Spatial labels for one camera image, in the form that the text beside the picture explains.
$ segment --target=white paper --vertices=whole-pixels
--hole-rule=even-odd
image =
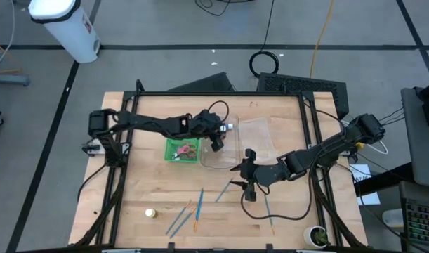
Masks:
[[[367,174],[370,174],[369,165],[367,164],[350,164],[350,170],[352,171],[353,176],[358,182],[364,179],[371,178],[371,175],[367,175]],[[362,200],[364,201],[365,205],[380,204],[380,198],[378,197],[378,193],[370,193],[370,194],[364,195],[362,196]],[[362,205],[360,197],[357,197],[357,203],[359,205]]]

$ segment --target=small pot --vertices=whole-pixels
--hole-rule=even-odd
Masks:
[[[318,245],[315,242],[315,233],[318,232],[319,230],[325,231],[325,228],[322,228],[321,226],[313,226],[313,227],[306,228],[305,231],[303,232],[303,239],[305,239],[305,242],[307,245],[313,246],[316,249],[323,249],[326,247],[326,244]]]

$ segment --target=clear plastic tray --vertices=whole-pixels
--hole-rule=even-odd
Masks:
[[[223,148],[214,152],[211,148],[209,138],[200,141],[200,163],[205,167],[214,169],[231,169],[239,164],[241,155],[239,154],[239,118],[236,114],[230,113],[225,120],[226,124],[233,124],[233,129],[227,131],[227,136],[223,139]]]
[[[239,137],[242,156],[245,155],[247,148],[251,148],[256,152],[256,163],[274,162],[277,151],[270,138],[266,118],[261,117],[240,122]]]

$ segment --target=white cable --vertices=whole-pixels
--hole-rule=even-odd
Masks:
[[[10,46],[13,43],[13,39],[15,37],[15,3],[13,2],[13,0],[11,0],[11,10],[13,12],[13,28],[11,29],[10,43],[8,43],[8,46],[5,48],[4,53],[0,57],[0,62],[2,61],[2,59],[4,59],[6,52],[8,52],[8,50],[10,49]]]
[[[348,125],[350,124],[349,122],[346,122],[346,121],[343,121],[343,120],[341,120],[341,121],[342,121],[342,123],[343,123],[344,125],[346,125],[346,126],[348,126]],[[387,155],[387,154],[389,153],[388,148],[384,145],[383,141],[380,141],[380,143],[381,143],[381,145],[383,146],[384,151],[379,150],[378,148],[375,148],[375,147],[373,147],[373,146],[372,146],[372,145],[370,145],[370,144],[366,144],[366,146],[368,146],[369,148],[371,148],[371,149],[375,150],[376,152],[378,152],[378,153],[380,153],[380,154]]]

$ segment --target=table leg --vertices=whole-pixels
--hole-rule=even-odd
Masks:
[[[359,193],[367,195],[378,190],[397,186],[400,181],[414,182],[412,164],[410,162],[355,183],[356,196],[359,197]]]

